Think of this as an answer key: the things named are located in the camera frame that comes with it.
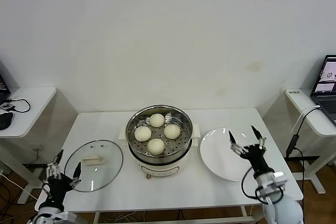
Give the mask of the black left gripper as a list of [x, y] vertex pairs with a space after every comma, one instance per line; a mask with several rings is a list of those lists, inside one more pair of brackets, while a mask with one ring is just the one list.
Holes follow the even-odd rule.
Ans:
[[47, 185], [49, 191], [46, 200], [43, 202], [43, 207], [64, 208], [63, 202], [66, 193], [81, 182], [81, 162], [76, 166], [73, 178], [69, 178], [61, 173], [59, 163], [62, 159], [63, 152], [64, 150], [61, 150], [53, 158], [52, 162], [47, 165], [47, 182], [43, 183], [43, 186]]

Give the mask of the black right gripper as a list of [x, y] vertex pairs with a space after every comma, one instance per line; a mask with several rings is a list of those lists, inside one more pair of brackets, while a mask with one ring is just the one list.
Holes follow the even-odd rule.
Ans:
[[241, 158], [246, 159], [250, 162], [252, 169], [254, 170], [254, 176], [260, 176], [266, 173], [273, 172], [273, 169], [270, 168], [267, 162], [264, 159], [265, 149], [265, 140], [266, 138], [252, 125], [251, 126], [253, 133], [256, 139], [259, 141], [259, 145], [249, 145], [242, 147], [236, 143], [234, 136], [231, 131], [228, 131], [229, 140], [231, 143], [230, 149], [240, 155]]

